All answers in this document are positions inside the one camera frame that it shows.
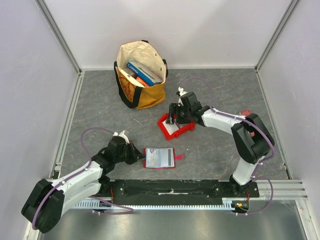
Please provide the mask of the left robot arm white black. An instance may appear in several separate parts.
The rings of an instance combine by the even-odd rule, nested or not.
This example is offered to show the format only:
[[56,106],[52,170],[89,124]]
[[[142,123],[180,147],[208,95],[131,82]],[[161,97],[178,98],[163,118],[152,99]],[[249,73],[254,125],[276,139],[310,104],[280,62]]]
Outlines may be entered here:
[[96,194],[106,196],[110,192],[107,175],[116,164],[124,162],[132,165],[145,157],[132,141],[114,136],[106,147],[77,170],[58,179],[39,180],[23,205],[21,214],[31,223],[33,230],[45,234],[82,200]]

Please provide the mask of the red leather card holder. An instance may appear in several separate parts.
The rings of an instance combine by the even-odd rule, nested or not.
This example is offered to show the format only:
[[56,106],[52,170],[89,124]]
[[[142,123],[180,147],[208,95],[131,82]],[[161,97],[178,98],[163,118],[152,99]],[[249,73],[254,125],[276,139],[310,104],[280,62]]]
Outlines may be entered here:
[[185,154],[176,155],[175,149],[169,148],[144,148],[143,167],[146,169],[175,169],[176,161],[186,157]]

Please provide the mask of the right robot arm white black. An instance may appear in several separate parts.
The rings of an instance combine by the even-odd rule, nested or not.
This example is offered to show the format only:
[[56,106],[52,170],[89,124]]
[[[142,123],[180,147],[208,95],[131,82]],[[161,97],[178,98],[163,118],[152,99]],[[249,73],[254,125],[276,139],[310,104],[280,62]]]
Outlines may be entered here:
[[169,105],[169,112],[159,121],[158,126],[169,141],[195,125],[214,128],[233,136],[240,160],[230,176],[229,191],[235,197],[242,196],[251,183],[258,165],[275,154],[275,141],[257,114],[234,115],[219,111],[208,105],[202,106],[194,92],[179,88],[177,103]]

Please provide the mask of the red plastic bin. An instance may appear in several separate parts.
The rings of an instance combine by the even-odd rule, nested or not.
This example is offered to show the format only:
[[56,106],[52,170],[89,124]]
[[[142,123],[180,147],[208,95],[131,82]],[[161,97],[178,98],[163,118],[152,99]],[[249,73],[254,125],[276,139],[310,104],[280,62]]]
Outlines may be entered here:
[[163,122],[166,121],[168,117],[168,113],[165,113],[164,115],[162,115],[162,117],[158,120],[157,125],[160,128],[161,132],[163,133],[165,139],[167,141],[170,141],[174,138],[178,138],[180,137],[182,134],[187,133],[189,131],[193,131],[194,128],[196,127],[195,123],[189,123],[189,124],[185,124],[183,126],[178,126],[178,124],[176,123],[176,125],[179,127],[179,130],[174,132],[172,135],[169,135],[164,127]]

